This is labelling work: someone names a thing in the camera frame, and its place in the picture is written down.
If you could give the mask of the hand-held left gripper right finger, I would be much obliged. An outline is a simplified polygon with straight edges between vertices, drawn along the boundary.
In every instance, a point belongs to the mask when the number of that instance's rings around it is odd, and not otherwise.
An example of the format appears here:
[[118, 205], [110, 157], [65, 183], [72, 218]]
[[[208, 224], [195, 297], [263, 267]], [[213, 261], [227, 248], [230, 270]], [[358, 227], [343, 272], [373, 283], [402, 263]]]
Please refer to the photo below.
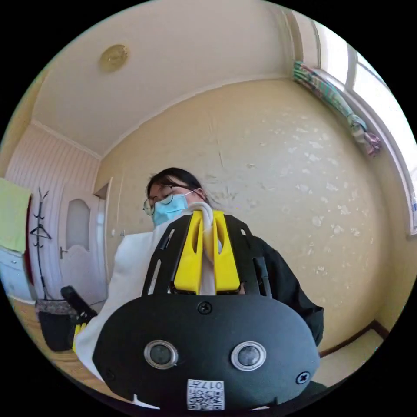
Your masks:
[[215, 292], [217, 295], [238, 293], [240, 279], [224, 212], [213, 212], [212, 231]]

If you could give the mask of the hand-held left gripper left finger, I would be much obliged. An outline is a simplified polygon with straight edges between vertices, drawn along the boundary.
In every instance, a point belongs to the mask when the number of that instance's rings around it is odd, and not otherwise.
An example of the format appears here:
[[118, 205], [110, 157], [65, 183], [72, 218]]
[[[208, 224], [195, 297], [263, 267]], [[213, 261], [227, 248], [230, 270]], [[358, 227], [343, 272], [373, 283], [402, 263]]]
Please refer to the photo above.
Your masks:
[[173, 282], [177, 292], [199, 294], [202, 280], [202, 259], [203, 216], [201, 211], [194, 211]]

